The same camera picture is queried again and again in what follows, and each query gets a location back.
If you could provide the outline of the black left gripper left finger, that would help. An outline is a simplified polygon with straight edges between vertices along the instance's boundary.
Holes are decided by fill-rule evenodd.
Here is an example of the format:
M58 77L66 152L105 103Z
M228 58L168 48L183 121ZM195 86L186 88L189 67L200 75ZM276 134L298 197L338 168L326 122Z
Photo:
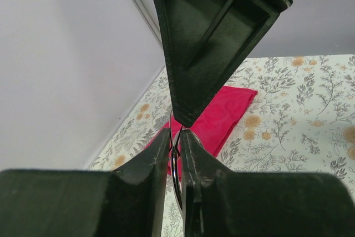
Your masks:
M2 236L160 236L170 133L109 172L1 172Z

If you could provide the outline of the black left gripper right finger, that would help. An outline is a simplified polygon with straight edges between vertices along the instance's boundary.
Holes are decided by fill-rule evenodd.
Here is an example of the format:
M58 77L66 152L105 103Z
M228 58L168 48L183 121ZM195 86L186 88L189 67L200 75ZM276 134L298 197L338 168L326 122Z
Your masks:
M180 136L185 236L353 236L354 203L325 173L233 172Z

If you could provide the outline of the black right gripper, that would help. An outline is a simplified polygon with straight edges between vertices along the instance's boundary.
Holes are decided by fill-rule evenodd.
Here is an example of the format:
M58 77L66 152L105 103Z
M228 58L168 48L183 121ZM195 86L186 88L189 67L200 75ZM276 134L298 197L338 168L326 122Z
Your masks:
M293 0L154 0L175 119L192 126Z

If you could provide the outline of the metal keyring with clips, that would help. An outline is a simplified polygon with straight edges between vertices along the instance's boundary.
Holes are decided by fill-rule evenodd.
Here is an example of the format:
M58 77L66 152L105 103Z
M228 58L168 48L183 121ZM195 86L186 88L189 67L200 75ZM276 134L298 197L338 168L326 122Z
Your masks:
M178 130L173 137L173 110L171 110L169 115L170 172L173 181L175 199L181 215L182 215L182 195L181 195L180 180L179 180L178 159L180 158L179 140L180 140L180 134L182 129L183 126L180 127L180 130Z

